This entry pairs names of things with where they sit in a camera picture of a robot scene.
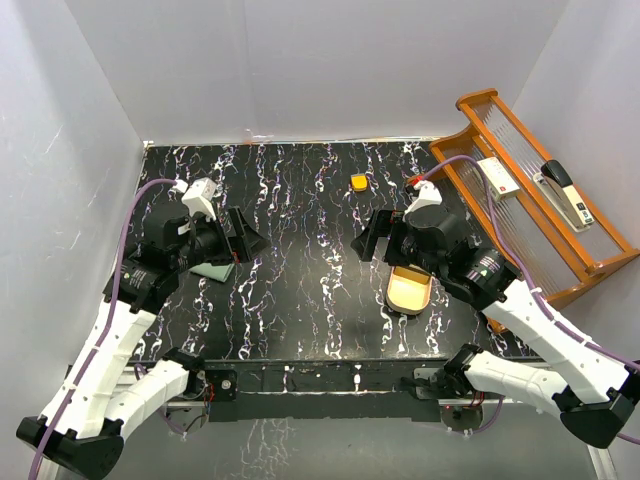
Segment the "black beige stapler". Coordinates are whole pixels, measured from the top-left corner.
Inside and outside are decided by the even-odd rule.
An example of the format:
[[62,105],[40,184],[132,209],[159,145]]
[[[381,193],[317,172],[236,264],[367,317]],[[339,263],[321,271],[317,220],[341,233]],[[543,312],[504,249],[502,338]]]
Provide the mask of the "black beige stapler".
[[588,230],[594,217],[572,178],[555,159],[546,161],[533,181],[551,205],[576,232]]

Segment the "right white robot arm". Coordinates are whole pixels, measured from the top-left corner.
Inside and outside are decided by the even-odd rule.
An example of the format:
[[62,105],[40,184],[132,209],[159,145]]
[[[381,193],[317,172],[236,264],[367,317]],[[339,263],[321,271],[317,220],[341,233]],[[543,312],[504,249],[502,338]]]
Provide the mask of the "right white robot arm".
[[498,320],[547,364],[534,368],[465,344],[430,379],[414,385],[458,397],[491,392],[531,405],[560,420],[582,442],[605,449],[639,403],[639,366],[603,354],[546,301],[537,300],[520,270],[495,248],[470,244],[465,222],[441,205],[410,213],[374,211],[351,243],[362,262],[379,238],[383,260],[418,267],[453,298]]

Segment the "green card holder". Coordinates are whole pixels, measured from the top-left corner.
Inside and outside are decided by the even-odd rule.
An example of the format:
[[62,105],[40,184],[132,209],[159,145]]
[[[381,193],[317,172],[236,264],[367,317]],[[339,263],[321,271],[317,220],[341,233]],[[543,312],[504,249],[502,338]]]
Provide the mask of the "green card holder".
[[233,270],[234,264],[212,265],[210,263],[202,263],[190,268],[189,272],[219,283],[225,283]]

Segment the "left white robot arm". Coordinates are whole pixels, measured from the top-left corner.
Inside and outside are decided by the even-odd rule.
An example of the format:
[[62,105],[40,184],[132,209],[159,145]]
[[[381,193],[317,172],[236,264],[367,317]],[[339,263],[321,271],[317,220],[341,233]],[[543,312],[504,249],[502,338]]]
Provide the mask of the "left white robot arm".
[[103,479],[126,439],[169,400],[194,399],[206,387],[204,361],[177,347],[124,392],[118,380],[181,275],[199,266],[249,263],[269,242],[231,207],[227,235],[213,208],[169,202],[147,214],[142,237],[124,251],[104,289],[90,336],[52,401],[25,417],[16,435],[37,454],[86,479]]

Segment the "wooden tray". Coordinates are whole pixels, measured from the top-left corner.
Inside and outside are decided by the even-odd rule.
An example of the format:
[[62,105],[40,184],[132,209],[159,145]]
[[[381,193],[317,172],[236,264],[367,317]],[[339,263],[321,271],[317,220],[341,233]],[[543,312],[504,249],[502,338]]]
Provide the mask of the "wooden tray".
[[386,291],[388,306],[401,314],[418,315],[430,302],[433,277],[413,268],[394,266]]

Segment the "wooden tiered shelf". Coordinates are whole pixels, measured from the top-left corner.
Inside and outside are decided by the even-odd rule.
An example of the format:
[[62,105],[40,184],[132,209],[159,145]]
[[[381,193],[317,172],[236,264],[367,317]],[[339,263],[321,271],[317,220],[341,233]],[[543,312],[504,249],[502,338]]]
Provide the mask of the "wooden tiered shelf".
[[533,176],[551,154],[494,89],[460,97],[456,107],[469,121],[461,132],[433,141],[438,162],[458,155],[497,157],[517,182],[516,197],[488,206],[482,182],[466,161],[444,166],[433,181],[448,179],[490,238],[503,235],[505,255],[516,253],[552,307],[561,310],[639,255],[584,192],[594,217],[576,232],[551,205]]

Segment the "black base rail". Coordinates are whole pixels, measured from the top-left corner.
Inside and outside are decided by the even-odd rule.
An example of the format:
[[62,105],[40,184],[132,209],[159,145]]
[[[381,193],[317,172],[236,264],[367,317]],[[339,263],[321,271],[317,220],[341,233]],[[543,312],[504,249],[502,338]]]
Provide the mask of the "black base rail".
[[208,361],[205,392],[176,397],[174,409],[201,408],[210,422],[262,419],[388,419],[438,422],[449,407],[487,407],[495,394],[468,396],[422,388],[443,359]]

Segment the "white staple box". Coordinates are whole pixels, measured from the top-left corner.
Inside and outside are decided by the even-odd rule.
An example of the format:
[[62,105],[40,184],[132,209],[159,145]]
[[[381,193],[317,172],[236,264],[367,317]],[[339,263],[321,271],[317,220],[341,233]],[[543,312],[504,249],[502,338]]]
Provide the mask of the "white staple box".
[[478,161],[489,185],[495,202],[516,197],[519,192],[517,182],[497,157],[487,157]]

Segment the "yellow small block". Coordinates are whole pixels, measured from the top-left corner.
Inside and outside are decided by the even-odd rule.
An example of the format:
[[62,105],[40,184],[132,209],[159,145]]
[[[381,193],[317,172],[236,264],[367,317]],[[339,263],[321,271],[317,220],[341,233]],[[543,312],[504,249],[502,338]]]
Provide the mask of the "yellow small block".
[[368,178],[365,174],[354,174],[350,177],[350,184],[355,192],[363,192],[368,189]]

